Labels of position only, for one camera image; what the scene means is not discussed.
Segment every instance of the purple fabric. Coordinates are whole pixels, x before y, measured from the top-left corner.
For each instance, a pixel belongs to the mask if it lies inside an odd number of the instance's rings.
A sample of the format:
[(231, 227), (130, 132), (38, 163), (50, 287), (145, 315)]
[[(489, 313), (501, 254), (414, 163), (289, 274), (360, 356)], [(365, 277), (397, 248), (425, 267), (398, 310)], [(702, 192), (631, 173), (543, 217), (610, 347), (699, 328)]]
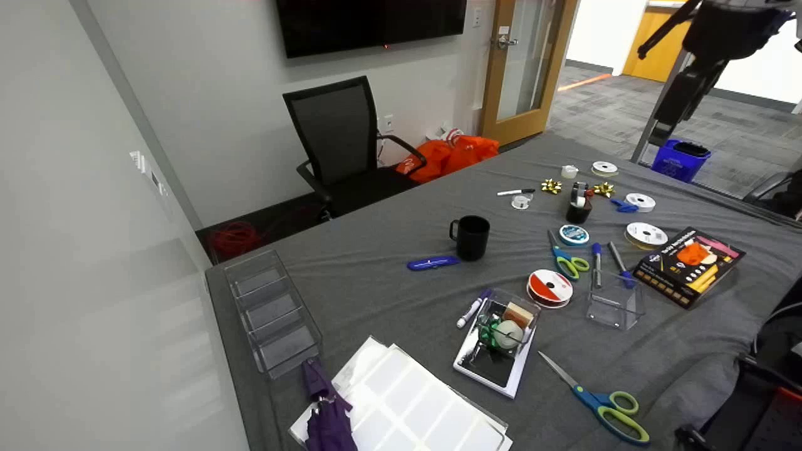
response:
[(352, 404), (337, 394), (326, 377), (320, 360), (304, 363), (305, 394), (316, 400), (308, 419), (308, 451), (357, 451), (352, 435)]

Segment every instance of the gray carpet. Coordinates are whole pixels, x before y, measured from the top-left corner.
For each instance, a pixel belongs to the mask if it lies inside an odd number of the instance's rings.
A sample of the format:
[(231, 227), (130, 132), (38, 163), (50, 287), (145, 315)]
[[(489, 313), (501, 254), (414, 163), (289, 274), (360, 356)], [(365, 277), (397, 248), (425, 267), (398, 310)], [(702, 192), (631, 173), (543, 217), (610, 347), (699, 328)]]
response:
[[(560, 85), (572, 85), (602, 69), (567, 62)], [(628, 157), (661, 82), (610, 77), (556, 92), (548, 130), (602, 152)], [(751, 104), (721, 94), (706, 94), (691, 120), (674, 130), (677, 139), (712, 149), (694, 182), (710, 191), (745, 197), (775, 173), (786, 173), (802, 160), (802, 115)], [(654, 144), (641, 163), (652, 166)]]

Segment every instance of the black mug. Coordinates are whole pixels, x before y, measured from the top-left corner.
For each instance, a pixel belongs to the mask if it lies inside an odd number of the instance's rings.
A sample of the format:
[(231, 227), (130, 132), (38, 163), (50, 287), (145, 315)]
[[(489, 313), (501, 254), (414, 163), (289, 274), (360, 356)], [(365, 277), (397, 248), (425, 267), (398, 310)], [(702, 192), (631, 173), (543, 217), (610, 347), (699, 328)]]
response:
[(456, 254), (461, 259), (479, 259), (484, 254), (489, 233), (492, 222), (481, 216), (463, 216), (449, 224), (449, 238), (456, 239)]

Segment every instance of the paper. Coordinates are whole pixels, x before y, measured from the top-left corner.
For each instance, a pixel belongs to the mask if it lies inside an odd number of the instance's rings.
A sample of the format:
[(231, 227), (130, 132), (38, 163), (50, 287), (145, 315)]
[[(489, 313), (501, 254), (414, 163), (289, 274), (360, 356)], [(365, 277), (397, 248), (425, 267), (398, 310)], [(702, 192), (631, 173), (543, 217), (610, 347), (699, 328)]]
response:
[[(430, 376), (398, 345), (368, 337), (330, 380), (354, 406), (360, 451), (508, 451), (507, 424), (492, 419)], [(290, 425), (305, 441), (311, 407)]]

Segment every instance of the red object on floor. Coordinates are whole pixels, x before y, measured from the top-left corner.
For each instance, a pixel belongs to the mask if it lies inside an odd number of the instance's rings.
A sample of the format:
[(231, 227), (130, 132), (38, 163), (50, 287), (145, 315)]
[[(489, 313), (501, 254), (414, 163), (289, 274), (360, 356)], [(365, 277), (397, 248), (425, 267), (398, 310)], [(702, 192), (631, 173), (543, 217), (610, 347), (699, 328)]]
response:
[(215, 227), (209, 238), (211, 248), (217, 252), (221, 259), (236, 257), (248, 252), (263, 242), (256, 224), (248, 219), (232, 219)]

